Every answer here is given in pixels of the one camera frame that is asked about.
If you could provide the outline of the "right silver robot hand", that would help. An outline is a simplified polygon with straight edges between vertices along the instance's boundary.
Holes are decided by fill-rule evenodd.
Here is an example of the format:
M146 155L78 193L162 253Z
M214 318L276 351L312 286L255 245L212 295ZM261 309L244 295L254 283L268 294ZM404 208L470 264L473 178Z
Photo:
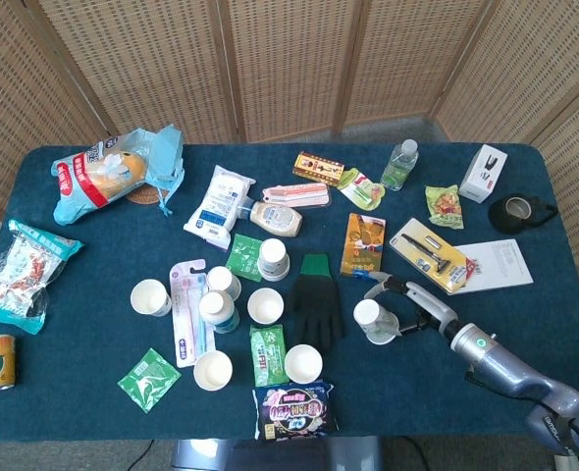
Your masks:
M462 329L457 314L421 286L413 282L403 282L385 272L372 271L367 274L367 278L377 284L364 294L365 299L376 299L379 294L391 291L406 296L416 304L416 322L403 327L400 330L403 335L431 328L452 341Z

